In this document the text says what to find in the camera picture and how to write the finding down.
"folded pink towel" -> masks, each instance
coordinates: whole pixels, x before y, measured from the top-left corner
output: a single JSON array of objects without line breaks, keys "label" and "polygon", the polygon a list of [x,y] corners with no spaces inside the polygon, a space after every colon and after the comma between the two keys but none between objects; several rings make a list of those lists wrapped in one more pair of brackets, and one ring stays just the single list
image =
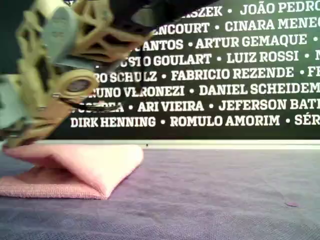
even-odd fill
[{"label": "folded pink towel", "polygon": [[107,199],[143,160],[134,145],[32,144],[3,152],[35,165],[0,178],[0,196],[19,198]]}]

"black wall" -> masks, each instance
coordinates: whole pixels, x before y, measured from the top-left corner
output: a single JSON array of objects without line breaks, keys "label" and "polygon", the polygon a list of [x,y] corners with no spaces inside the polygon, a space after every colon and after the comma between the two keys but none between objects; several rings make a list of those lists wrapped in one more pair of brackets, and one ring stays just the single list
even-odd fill
[{"label": "black wall", "polygon": [[[1,29],[5,29],[2,32],[1,38],[1,70],[3,72],[15,71],[15,61],[19,57],[19,52],[14,39],[14,30],[21,20],[22,10],[28,7],[27,2],[21,1],[19,4],[17,2],[6,2],[6,6],[4,8],[1,7],[2,18],[6,16],[6,20],[1,21],[1,24],[3,24]],[[145,55],[151,61],[169,55],[181,55],[181,58],[185,61],[189,55],[194,57],[196,54],[202,54],[202,56],[204,56],[203,54],[210,54],[209,60],[206,61],[204,58],[203,63],[151,64],[146,68],[147,72],[155,72],[157,78],[156,81],[145,83],[145,86],[151,92],[155,90],[152,87],[161,86],[175,86],[176,88],[180,86],[180,88],[184,88],[183,92],[174,92],[174,96],[130,97],[121,112],[103,114],[75,112],[50,136],[50,139],[318,139],[320,125],[320,116],[318,115],[318,108],[320,108],[320,100],[318,106],[320,81],[316,75],[315,67],[319,64],[320,58],[317,55],[317,53],[319,54],[317,50],[320,50],[318,47],[320,41],[320,21],[318,18],[320,15],[319,9],[316,8],[320,8],[320,4],[318,1],[314,1],[317,4],[313,6],[314,9],[301,11],[297,7],[303,7],[303,4],[296,1],[298,5],[292,5],[289,8],[289,12],[287,12],[288,8],[281,11],[279,4],[280,6],[284,6],[288,2],[291,1],[265,1],[266,4],[274,4],[275,9],[273,13],[242,15],[240,11],[244,8],[244,5],[255,4],[256,8],[259,9],[259,2],[256,0],[221,0],[212,6],[216,7],[215,9],[222,6],[220,10],[222,16],[183,18],[177,24],[202,24],[201,33],[156,35],[150,41],[150,45],[152,44],[151,42],[173,40],[180,44],[183,43],[183,48],[177,47],[174,50],[145,49]],[[280,27],[280,23],[284,21],[288,24],[291,23],[291,27]],[[231,26],[235,22],[239,25],[251,22],[251,29],[229,31],[226,26]],[[263,29],[258,29],[259,24],[262,24]],[[266,39],[267,36],[270,39],[274,38],[274,41],[270,41],[269,45],[262,42],[260,46],[246,46],[248,41],[244,41],[252,37],[255,39]],[[287,45],[277,44],[276,40],[290,39],[290,36],[293,37],[293,42],[288,42]],[[238,43],[238,46],[196,48],[198,41],[203,40],[205,42],[205,39],[209,38],[233,38]],[[263,58],[262,56],[264,55],[270,55],[271,58]],[[138,52],[134,52],[132,56],[138,56]],[[231,59],[235,59],[236,56],[247,56],[248,58],[243,58],[242,62],[231,63]],[[282,70],[287,69],[289,73],[287,76],[282,77],[267,77],[266,73],[258,74],[258,70],[260,69],[261,71],[263,68],[270,71],[272,68],[282,68]],[[192,73],[195,73],[195,70],[198,72],[203,70],[223,70],[225,73],[229,73],[229,76],[224,79],[209,80],[196,80],[194,78],[191,78],[192,80],[185,80],[186,78],[181,76],[181,80],[173,80],[174,75],[172,71],[186,72],[187,70]],[[139,72],[140,68],[123,67],[120,69],[120,72],[131,71]],[[240,79],[237,78],[237,71],[242,71]],[[274,84],[275,90],[270,88],[269,92],[255,92],[257,87],[264,90],[267,84]],[[120,88],[123,85],[127,89],[131,89],[129,87],[133,86],[130,82],[124,84],[119,82],[114,83],[108,78],[105,83],[100,85],[97,95],[106,93],[106,89]],[[218,89],[223,88],[223,85],[230,87],[231,92],[229,94],[201,94],[201,89],[203,90],[210,86],[211,88]],[[91,97],[86,100],[86,103],[97,103],[98,101],[117,102],[118,100],[116,97]],[[199,108],[197,109],[198,111],[180,111],[179,109],[176,109],[176,111],[164,111],[162,104],[165,105],[167,103],[164,102],[168,101],[175,102],[175,104],[182,104],[182,101],[192,101],[197,103]],[[229,101],[230,108],[228,110],[219,109],[219,106],[222,106],[226,101]],[[138,111],[139,107],[140,110],[143,109],[142,102],[150,102],[151,105],[158,106],[158,111]],[[190,120],[194,116],[198,116],[199,119],[200,117],[204,117],[203,119],[206,120],[207,125],[195,126],[196,123],[201,125],[205,122],[196,121],[194,118],[190,122],[192,126],[183,126],[187,118]],[[149,120],[151,119],[151,126],[114,126],[119,118],[125,121],[124,117],[146,117]],[[174,125],[172,117],[179,118],[182,125]],[[72,126],[72,122],[73,124],[79,123],[79,119],[82,121],[90,120],[90,126]],[[109,126],[102,126],[102,123],[107,120],[109,121]]]}]

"gray felt mat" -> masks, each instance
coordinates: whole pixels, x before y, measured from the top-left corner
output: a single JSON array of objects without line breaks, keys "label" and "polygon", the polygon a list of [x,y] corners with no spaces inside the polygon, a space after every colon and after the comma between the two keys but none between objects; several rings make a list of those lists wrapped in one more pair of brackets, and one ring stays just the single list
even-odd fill
[{"label": "gray felt mat", "polygon": [[[0,239],[320,240],[319,156],[146,150],[107,201],[0,197]],[[0,176],[29,167],[0,155]]]}]

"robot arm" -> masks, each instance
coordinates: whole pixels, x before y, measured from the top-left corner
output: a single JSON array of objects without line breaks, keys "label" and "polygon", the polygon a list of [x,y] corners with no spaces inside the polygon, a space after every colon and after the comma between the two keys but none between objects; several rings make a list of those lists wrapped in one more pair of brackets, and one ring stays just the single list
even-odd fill
[{"label": "robot arm", "polygon": [[218,0],[35,0],[16,37],[18,74],[0,76],[0,134],[10,148],[48,137],[158,27]]}]

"black banner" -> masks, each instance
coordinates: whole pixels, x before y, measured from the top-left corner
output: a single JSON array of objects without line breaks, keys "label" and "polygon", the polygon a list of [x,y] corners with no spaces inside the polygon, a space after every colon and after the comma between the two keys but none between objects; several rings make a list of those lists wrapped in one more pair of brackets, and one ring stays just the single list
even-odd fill
[{"label": "black banner", "polygon": [[221,0],[163,26],[143,46],[144,73],[137,49],[118,73],[96,74],[85,104],[124,95],[122,108],[77,110],[49,139],[319,139],[319,10],[318,0]]}]

